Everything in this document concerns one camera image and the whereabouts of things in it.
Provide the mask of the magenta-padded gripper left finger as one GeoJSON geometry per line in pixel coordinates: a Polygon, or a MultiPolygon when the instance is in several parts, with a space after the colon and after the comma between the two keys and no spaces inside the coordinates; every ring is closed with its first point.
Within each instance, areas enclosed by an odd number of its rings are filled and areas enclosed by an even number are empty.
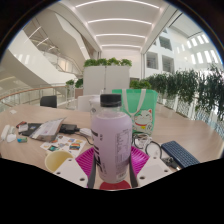
{"type": "Polygon", "coordinates": [[[81,187],[92,189],[96,176],[94,149],[90,148],[74,159],[66,159],[54,174],[81,187]]]}

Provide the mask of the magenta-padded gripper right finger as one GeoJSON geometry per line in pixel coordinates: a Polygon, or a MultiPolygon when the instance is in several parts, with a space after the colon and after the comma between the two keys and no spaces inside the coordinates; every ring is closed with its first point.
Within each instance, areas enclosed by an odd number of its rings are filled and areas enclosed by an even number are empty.
{"type": "Polygon", "coordinates": [[[150,157],[140,149],[132,147],[129,173],[131,186],[139,188],[172,174],[172,171],[158,157],[150,157]]]}

